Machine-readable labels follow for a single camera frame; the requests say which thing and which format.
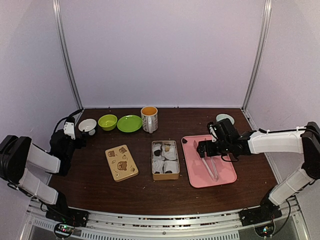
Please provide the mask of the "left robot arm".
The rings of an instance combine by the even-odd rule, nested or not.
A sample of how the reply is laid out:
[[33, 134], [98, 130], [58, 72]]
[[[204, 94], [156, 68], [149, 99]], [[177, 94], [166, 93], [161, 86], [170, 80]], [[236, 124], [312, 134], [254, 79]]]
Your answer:
[[34, 144], [28, 136], [9, 134], [0, 142], [0, 178], [7, 181], [9, 187], [36, 197], [61, 222], [67, 222], [72, 218], [72, 211], [66, 196], [36, 177], [28, 165], [65, 177], [71, 168], [75, 150], [85, 146], [85, 138], [71, 137], [62, 130], [51, 136], [49, 152]]

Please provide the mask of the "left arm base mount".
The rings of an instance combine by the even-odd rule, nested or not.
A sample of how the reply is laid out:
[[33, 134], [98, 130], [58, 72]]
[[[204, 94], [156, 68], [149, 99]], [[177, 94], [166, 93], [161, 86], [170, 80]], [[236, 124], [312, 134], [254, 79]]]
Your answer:
[[67, 214], [62, 214], [49, 208], [46, 210], [45, 217], [57, 222], [53, 227], [53, 233], [58, 239], [65, 240], [73, 234], [76, 228], [87, 226], [89, 212], [70, 208]]

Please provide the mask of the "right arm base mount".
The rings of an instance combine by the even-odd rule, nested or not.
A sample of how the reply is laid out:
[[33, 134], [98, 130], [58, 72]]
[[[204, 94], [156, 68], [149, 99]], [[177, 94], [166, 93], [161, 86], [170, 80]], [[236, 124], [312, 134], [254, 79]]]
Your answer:
[[275, 233], [275, 219], [282, 217], [281, 210], [269, 210], [261, 206], [244, 208], [238, 214], [243, 227], [253, 226], [255, 233], [265, 239]]

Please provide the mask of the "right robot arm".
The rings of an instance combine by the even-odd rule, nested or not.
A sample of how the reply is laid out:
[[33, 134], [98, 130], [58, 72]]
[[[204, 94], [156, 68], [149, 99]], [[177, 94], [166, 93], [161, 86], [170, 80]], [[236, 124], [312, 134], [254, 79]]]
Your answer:
[[261, 153], [298, 153], [303, 155], [301, 166], [286, 180], [271, 189], [260, 202], [256, 210], [259, 220], [268, 220], [276, 207], [306, 185], [320, 178], [320, 127], [310, 121], [305, 126], [289, 130], [252, 130], [239, 134], [229, 119], [207, 124], [211, 140], [202, 140], [195, 144], [200, 158], [231, 154], [239, 156]]

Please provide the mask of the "bear print tin lid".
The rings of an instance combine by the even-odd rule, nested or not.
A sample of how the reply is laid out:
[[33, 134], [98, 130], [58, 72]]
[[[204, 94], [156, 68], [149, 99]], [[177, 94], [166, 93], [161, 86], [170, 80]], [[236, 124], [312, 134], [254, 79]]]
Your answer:
[[105, 150], [105, 156], [115, 182], [121, 182], [139, 174], [126, 144]]

